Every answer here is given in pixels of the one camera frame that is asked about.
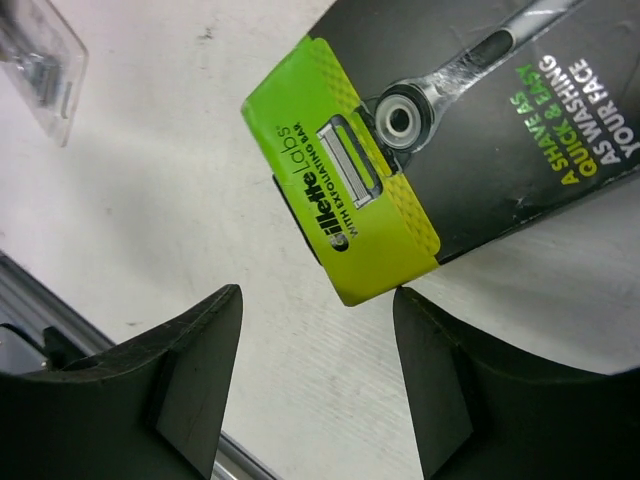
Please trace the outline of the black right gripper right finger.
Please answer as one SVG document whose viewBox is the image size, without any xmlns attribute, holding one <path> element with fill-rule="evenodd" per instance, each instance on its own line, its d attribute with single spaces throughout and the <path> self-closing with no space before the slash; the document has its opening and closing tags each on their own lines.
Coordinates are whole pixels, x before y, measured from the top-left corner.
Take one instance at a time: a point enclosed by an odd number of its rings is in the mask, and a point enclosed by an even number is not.
<svg viewBox="0 0 640 480">
<path fill-rule="evenodd" d="M 635 479 L 639 372 L 515 347 L 400 287 L 393 321 L 426 479 Z"/>
</svg>

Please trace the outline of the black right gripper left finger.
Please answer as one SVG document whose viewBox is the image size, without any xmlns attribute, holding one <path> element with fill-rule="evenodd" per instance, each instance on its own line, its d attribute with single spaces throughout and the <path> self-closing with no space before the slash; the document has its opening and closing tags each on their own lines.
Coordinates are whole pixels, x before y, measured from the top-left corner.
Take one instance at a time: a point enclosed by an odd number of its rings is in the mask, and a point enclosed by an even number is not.
<svg viewBox="0 0 640 480">
<path fill-rule="evenodd" d="M 229 284 L 58 371 L 1 377 L 5 479 L 208 479 L 242 325 Z"/>
</svg>

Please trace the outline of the black green razor box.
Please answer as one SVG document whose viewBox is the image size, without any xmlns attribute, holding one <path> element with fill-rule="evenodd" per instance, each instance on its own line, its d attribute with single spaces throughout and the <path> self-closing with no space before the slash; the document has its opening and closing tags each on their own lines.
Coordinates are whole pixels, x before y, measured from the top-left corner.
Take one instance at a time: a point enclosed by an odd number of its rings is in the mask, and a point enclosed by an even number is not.
<svg viewBox="0 0 640 480">
<path fill-rule="evenodd" d="M 338 1 L 241 108 L 343 304 L 639 175 L 635 1 Z"/>
</svg>

